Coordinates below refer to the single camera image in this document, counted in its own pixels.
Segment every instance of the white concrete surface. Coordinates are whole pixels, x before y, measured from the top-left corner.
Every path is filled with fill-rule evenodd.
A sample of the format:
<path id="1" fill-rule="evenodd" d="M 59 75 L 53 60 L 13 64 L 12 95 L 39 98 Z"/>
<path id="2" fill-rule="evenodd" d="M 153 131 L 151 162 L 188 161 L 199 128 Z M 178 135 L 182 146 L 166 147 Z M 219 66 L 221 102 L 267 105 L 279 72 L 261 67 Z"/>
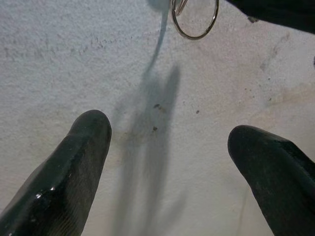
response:
<path id="1" fill-rule="evenodd" d="M 315 160 L 315 37 L 251 24 L 222 0 L 211 34 L 188 41 L 167 11 L 168 0 L 0 1 L 0 211 L 99 109 L 113 139 L 84 236 L 272 235 L 227 137 L 255 125 Z M 204 26 L 204 13 L 183 20 Z"/>

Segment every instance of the metal ring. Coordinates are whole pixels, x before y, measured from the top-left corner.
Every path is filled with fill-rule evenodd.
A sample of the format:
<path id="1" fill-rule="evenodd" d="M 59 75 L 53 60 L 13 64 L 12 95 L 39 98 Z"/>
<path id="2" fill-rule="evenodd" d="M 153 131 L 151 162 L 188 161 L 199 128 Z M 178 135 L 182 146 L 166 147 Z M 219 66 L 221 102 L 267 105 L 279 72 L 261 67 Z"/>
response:
<path id="1" fill-rule="evenodd" d="M 185 38 L 191 39 L 191 40 L 198 40 L 203 38 L 204 36 L 206 36 L 210 30 L 212 29 L 213 25 L 216 22 L 217 16 L 218 16 L 218 12 L 219 12 L 219 0 L 215 0 L 216 1 L 216 7 L 215 7 L 215 11 L 211 20 L 211 23 L 209 24 L 209 26 L 207 27 L 207 29 L 199 36 L 190 36 L 188 34 L 186 34 L 181 27 L 178 24 L 177 18 L 176 18 L 176 0 L 171 0 L 172 1 L 172 17 L 173 17 L 173 21 L 174 21 L 174 25 L 177 29 L 177 31 L 179 32 L 179 34 Z"/>

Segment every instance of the dirt spot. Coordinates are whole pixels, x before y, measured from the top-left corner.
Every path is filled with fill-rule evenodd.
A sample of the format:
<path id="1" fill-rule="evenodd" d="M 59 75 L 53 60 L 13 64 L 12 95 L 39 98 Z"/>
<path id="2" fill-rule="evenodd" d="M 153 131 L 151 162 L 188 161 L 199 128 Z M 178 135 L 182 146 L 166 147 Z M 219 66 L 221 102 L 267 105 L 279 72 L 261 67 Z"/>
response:
<path id="1" fill-rule="evenodd" d="M 312 100 L 314 99 L 314 94 L 315 83 L 300 84 L 299 86 L 291 89 L 283 88 L 277 96 L 273 97 L 270 105 L 276 105 L 279 103 L 297 103 L 301 101 Z"/>
<path id="2" fill-rule="evenodd" d="M 153 106 L 154 109 L 158 109 L 160 112 L 162 113 L 166 113 L 166 109 L 164 107 L 162 107 L 160 104 L 155 104 Z"/>
<path id="3" fill-rule="evenodd" d="M 290 33 L 288 32 L 286 35 L 282 36 L 280 40 L 276 43 L 276 45 L 272 48 L 269 56 L 264 62 L 260 65 L 260 69 L 265 71 L 272 60 L 278 55 L 279 51 L 284 47 L 284 44 L 290 39 Z"/>

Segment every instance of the key ring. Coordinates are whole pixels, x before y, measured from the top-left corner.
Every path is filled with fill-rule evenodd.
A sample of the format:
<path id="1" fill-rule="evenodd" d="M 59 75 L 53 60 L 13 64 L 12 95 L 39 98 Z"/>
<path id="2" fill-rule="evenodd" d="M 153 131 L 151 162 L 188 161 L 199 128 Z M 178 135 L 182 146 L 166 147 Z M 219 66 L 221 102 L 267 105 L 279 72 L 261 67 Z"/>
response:
<path id="1" fill-rule="evenodd" d="M 215 24 L 216 22 L 216 19 L 217 19 L 217 16 L 218 16 L 218 12 L 219 12 L 219 0 L 215 0 L 216 1 L 216 7 L 215 7 L 215 11 L 214 11 L 214 14 L 213 14 L 213 17 L 212 17 L 212 20 L 209 24 L 209 26 L 207 27 L 207 29 L 199 36 L 191 36 L 191 35 L 188 35 L 186 34 L 182 29 L 181 27 L 179 26 L 178 24 L 178 21 L 177 21 L 177 16 L 179 16 L 186 3 L 187 3 L 188 0 L 181 0 L 178 8 L 176 9 L 176 0 L 171 0 L 171 11 L 172 11 L 172 17 L 173 17 L 173 22 L 174 22 L 174 25 L 177 29 L 177 31 L 179 32 L 179 34 L 185 38 L 188 38 L 188 39 L 191 39 L 191 40 L 198 40 L 198 39 L 201 39 L 203 38 L 204 36 L 206 36 L 210 30 L 212 29 L 213 25 Z"/>

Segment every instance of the black object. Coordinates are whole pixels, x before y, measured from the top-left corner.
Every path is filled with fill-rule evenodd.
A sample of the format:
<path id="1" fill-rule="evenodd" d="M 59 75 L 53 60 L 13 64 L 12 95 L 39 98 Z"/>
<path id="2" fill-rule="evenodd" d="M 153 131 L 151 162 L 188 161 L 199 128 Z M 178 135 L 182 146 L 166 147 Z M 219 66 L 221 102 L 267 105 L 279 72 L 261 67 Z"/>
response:
<path id="1" fill-rule="evenodd" d="M 315 164 L 294 143 L 242 125 L 228 151 L 275 236 L 315 236 Z"/>
<path id="2" fill-rule="evenodd" d="M 3 211 L 0 235 L 81 235 L 110 139 L 110 123 L 102 112 L 82 114 Z"/>
<path id="3" fill-rule="evenodd" d="M 315 33 L 315 0 L 227 0 L 246 15 Z"/>

